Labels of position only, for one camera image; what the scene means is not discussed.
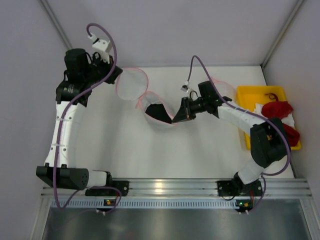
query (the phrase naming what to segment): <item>mounting plate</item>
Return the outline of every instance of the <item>mounting plate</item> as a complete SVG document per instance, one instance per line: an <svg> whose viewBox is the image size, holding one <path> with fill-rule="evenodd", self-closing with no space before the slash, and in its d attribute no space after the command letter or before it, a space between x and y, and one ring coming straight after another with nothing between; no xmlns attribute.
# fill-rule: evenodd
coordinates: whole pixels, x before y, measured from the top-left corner
<svg viewBox="0 0 320 240"><path fill-rule="evenodd" d="M218 194L220 197L250 197L250 191L254 197L260 197L262 195L262 186L260 181L255 181L250 183L250 186L246 189L246 191L241 194L238 193L238 190L232 184L231 180L222 180L217 181Z"/></svg>
<svg viewBox="0 0 320 240"><path fill-rule="evenodd" d="M111 187L118 189L122 197L128 195L129 192L129 181L117 181L113 180ZM88 189L85 191L86 196L94 196L94 197L115 197L117 194L116 191L108 190L108 189Z"/></svg>

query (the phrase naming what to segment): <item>red cloth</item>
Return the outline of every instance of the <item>red cloth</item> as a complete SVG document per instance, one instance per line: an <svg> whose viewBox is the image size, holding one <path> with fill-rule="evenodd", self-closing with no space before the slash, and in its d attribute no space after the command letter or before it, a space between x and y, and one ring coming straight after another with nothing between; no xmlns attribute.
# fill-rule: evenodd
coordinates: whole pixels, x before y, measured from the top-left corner
<svg viewBox="0 0 320 240"><path fill-rule="evenodd" d="M262 107L262 115L267 118L280 118L287 117L294 109L287 101L272 101L268 102Z"/></svg>
<svg viewBox="0 0 320 240"><path fill-rule="evenodd" d="M300 139L300 133L295 130L293 127L288 126L287 124L284 124L284 130L286 133L286 136L288 137L288 141L291 147L297 146L299 139Z"/></svg>
<svg viewBox="0 0 320 240"><path fill-rule="evenodd" d="M287 101L277 101L278 98L273 98L276 101L268 102L262 107L262 115L270 118L280 118L283 119L287 117L294 109ZM287 124L284 124L284 130L286 133L286 136L288 138L289 144L291 147L294 147L298 144L300 139L300 133L292 128L291 126L288 126Z"/></svg>

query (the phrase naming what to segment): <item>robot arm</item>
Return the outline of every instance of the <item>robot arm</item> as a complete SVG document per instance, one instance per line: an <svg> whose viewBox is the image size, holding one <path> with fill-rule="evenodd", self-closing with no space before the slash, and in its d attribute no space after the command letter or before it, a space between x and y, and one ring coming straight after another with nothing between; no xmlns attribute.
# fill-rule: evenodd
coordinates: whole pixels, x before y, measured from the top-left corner
<svg viewBox="0 0 320 240"><path fill-rule="evenodd" d="M248 114L228 97L223 97L231 108L224 103L215 92L209 81L198 85L200 97L196 100L184 97L181 100L181 107L172 120L174 123L193 120L196 114L208 112L219 119L223 119L237 126L250 136L251 160L237 172L232 183L236 185L237 192L241 193L246 186L258 180L261 173L275 161L281 160L287 155L286 147L276 130L261 118ZM286 136L283 124L279 118L269 119Z"/></svg>
<svg viewBox="0 0 320 240"><path fill-rule="evenodd" d="M58 148L56 166L56 185L58 188L84 190L93 186L110 186L112 184L112 177L108 171L76 168L78 130L92 91L76 100L68 108L64 118L61 118L70 101L104 78L112 67L113 58L109 56L111 46L109 42L100 40L94 35L89 38L93 41L92 47L96 51L90 63L87 58L88 53L80 48L67 51L64 57L67 68L64 75L67 76L67 80L64 79L56 89L56 119L52 143L44 166L38 166L36 169L36 175L51 187L53 186L56 148ZM122 69L115 67L106 82L114 84L121 73ZM58 128L61 121L62 129L59 145L57 145Z"/></svg>

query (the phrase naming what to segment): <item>metal frame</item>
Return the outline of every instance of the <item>metal frame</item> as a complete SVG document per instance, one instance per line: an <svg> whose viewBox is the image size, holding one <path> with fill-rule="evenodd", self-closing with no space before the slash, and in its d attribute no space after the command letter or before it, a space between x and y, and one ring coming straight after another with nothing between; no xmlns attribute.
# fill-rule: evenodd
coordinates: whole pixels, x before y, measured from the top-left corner
<svg viewBox="0 0 320 240"><path fill-rule="evenodd" d="M292 11L290 12L289 16L287 17L284 25L282 26L279 34L277 35L276 39L274 40L273 44L271 45L270 49L268 50L263 62L261 63L261 69L264 71L266 68L270 58L273 56L275 51L277 50L277 47L281 43L282 39L286 35L289 27L291 26L292 22L296 18L298 12L302 9L303 3L305 0L297 0Z"/></svg>
<svg viewBox="0 0 320 240"><path fill-rule="evenodd" d="M60 39L62 40L65 48L67 50L72 49L72 44L69 41L69 39L68 39L68 37L66 35L66 32L64 31L63 27L61 26L58 18L56 17L54 11L52 10L50 4L48 3L48 0L38 0L38 1L40 2L41 6L45 10L45 13L49 17L49 19L52 22L52 24L54 25L55 30L56 30L57 34L59 35ZM267 51L263 62L260 64L262 72L264 71L264 69L266 68L266 66L267 66L267 64L268 64L268 62L270 60L270 58L272 57L272 55L276 51L277 46L280 44L281 40L284 38L285 34L287 33L287 30L289 29L289 27L291 26L293 20L297 16L297 13L301 10L304 2L305 2L305 0L297 0L296 1L296 3L294 5L293 9L291 10L289 16L286 18L286 21L285 21L284 25L280 29L279 34L276 36L276 38L273 41L270 49Z"/></svg>
<svg viewBox="0 0 320 240"><path fill-rule="evenodd" d="M152 179L152 178L115 178L118 181L129 181L129 193L126 199L220 199L217 181L223 179ZM267 178L266 199L312 199L309 185L305 179ZM61 198L69 197L74 190L58 189ZM42 198L52 199L54 196L51 187L44 187ZM85 191L79 191L75 198L83 198Z"/></svg>
<svg viewBox="0 0 320 240"><path fill-rule="evenodd" d="M119 208L126 209L235 209L236 200L248 198L236 197L230 203L226 203L218 195L217 181L222 179L115 178L115 180L130 182L128 195L122 198L123 202L119 205ZM312 239L320 240L320 218L307 181L301 178L267 178L266 186L265 199L299 199ZM69 189L58 189L60 203L65 202L73 192ZM107 199L108 197L85 196L85 191L79 191L70 202L70 208L103 208L102 202ZM53 189L46 186L41 193L41 204L32 240L42 239L49 209L54 205Z"/></svg>

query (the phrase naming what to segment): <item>yellow tray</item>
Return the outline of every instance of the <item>yellow tray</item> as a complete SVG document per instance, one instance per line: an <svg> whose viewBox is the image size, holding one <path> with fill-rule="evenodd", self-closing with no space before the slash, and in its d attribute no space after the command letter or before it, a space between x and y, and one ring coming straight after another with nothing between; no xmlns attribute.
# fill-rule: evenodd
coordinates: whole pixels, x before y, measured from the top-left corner
<svg viewBox="0 0 320 240"><path fill-rule="evenodd" d="M236 99L240 107L248 109L253 112L256 108L256 103L267 104L272 102L268 95L275 94L279 101L286 101L286 95L281 86L238 86ZM250 150L250 137L245 134L246 147ZM296 146L292 146L291 150L301 149L301 142L299 141Z"/></svg>

